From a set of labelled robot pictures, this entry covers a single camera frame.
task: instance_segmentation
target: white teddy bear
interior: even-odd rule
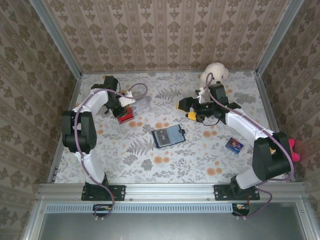
[[[216,84],[217,81],[220,81],[223,84],[223,82],[228,78],[229,75],[229,71],[225,68],[225,65],[220,62],[213,62],[209,66],[207,66],[204,72],[201,74],[199,89],[206,86],[206,79],[209,73],[212,73],[214,77],[211,84]]]

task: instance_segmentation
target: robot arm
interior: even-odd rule
[[[97,143],[97,133],[93,116],[98,113],[102,106],[106,106],[108,110],[112,110],[112,113],[116,118],[122,117],[127,114],[125,106],[135,102],[132,98],[117,97],[112,92],[96,92],[97,89],[111,89],[116,91],[117,86],[118,80],[113,76],[107,76],[103,84],[95,84],[92,86],[90,94],[79,106],[71,111],[64,111],[62,114],[63,145],[69,148],[70,152],[74,153],[77,159],[81,161],[81,155],[76,146],[74,123],[76,113],[82,106],[78,117],[78,123],[81,125],[77,130],[78,142],[80,149],[83,152],[83,164],[90,173],[90,176],[98,183],[106,182],[107,178],[105,172],[98,163],[94,150]],[[127,91],[126,96],[132,97],[131,91]],[[94,184],[89,176],[86,176],[86,182]]]
[[[254,187],[261,182],[285,174],[291,170],[290,163],[283,151],[260,129],[272,135],[291,156],[289,139],[283,132],[274,133],[246,116],[255,125],[249,122],[244,118],[246,114],[238,104],[234,102],[229,103],[224,86],[221,83],[210,85],[209,91],[219,103],[237,111],[240,115],[229,111],[215,102],[203,102],[201,94],[204,91],[201,91],[201,89],[195,91],[198,95],[197,98],[184,98],[178,103],[177,108],[188,112],[186,117],[197,122],[202,122],[205,117],[214,116],[238,131],[253,146],[252,167],[231,179],[230,188],[234,195],[238,195],[242,190]]]

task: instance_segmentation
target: card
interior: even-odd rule
[[[155,134],[158,136],[159,145],[168,145],[170,144],[170,139],[166,129],[156,130]]]
[[[230,149],[234,153],[238,154],[241,151],[241,149],[244,147],[244,145],[231,137],[229,141],[226,143],[225,147],[227,149]]]

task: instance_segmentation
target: floral tablecloth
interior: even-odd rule
[[[252,164],[253,148],[236,130],[222,122],[204,126],[176,109],[179,100],[196,97],[199,75],[200,72],[114,74],[123,90],[135,83],[147,84],[150,108],[121,125],[112,113],[105,114],[105,107],[94,117],[95,150],[110,183],[229,182]],[[85,99],[93,84],[103,83],[104,78],[103,74],[83,75],[77,104]],[[224,87],[229,102],[238,103],[251,118],[269,127],[253,72],[230,72]],[[216,121],[206,118],[205,123]],[[155,148],[151,131],[177,124],[185,129],[186,141]],[[244,145],[238,155],[225,147],[230,138]],[[84,183],[85,179],[81,164],[65,148],[55,182]]]

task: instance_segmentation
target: small blue box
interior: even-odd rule
[[[233,139],[232,137],[230,137],[230,139],[226,143],[225,147],[227,149],[230,149],[234,153],[238,154],[238,153],[240,153],[240,151],[244,147],[244,145],[241,144],[240,142],[238,142],[237,140]]]

